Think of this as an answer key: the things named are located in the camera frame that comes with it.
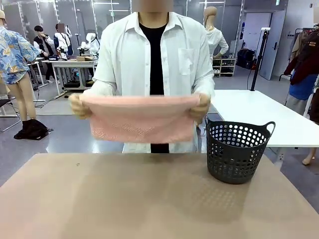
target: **mannequin wearing white hoodie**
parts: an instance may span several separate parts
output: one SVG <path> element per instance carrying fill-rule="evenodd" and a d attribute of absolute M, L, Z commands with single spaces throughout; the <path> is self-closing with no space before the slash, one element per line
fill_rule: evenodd
<path fill-rule="evenodd" d="M 217 14 L 217 8 L 209 6 L 204 10 L 204 24 L 206 27 L 206 35 L 209 45 L 209 53 L 212 59 L 221 58 L 228 51 L 228 44 L 223 36 L 223 33 L 214 27 L 214 20 Z M 214 51 L 217 46 L 221 47 L 220 52 L 214 56 Z"/>

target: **hand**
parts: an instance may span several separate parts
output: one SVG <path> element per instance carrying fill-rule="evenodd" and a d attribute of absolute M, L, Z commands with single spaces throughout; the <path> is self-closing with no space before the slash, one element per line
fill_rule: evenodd
<path fill-rule="evenodd" d="M 69 101 L 71 103 L 71 108 L 73 113 L 80 119 L 84 120 L 89 118 L 92 115 L 91 110 L 88 107 L 85 107 L 83 103 L 80 101 L 79 94 L 72 94 L 69 97 Z"/>
<path fill-rule="evenodd" d="M 190 109 L 190 116 L 197 122 L 201 124 L 203 122 L 204 116 L 207 114 L 210 107 L 210 97 L 205 94 L 200 94 L 199 105 Z"/>

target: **blue floral shirt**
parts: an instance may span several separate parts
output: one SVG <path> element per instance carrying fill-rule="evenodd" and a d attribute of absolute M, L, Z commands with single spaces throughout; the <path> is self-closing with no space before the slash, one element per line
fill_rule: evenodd
<path fill-rule="evenodd" d="M 27 71 L 28 62 L 40 52 L 19 33 L 0 26 L 0 75 L 5 84 L 17 83 Z"/>

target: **brown table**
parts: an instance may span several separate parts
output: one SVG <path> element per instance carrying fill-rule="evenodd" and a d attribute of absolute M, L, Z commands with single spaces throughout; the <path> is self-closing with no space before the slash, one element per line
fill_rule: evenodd
<path fill-rule="evenodd" d="M 266 158 L 244 185 L 205 154 L 39 154 L 0 188 L 1 239 L 315 239 L 319 215 Z"/>

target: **pink cloth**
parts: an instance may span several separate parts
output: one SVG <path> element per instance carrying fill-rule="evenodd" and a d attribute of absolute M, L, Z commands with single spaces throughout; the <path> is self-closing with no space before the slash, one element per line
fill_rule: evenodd
<path fill-rule="evenodd" d="M 92 111 L 96 139 L 125 143 L 174 143 L 193 139 L 194 120 L 188 110 L 199 104 L 189 97 L 94 97 L 80 100 Z"/>

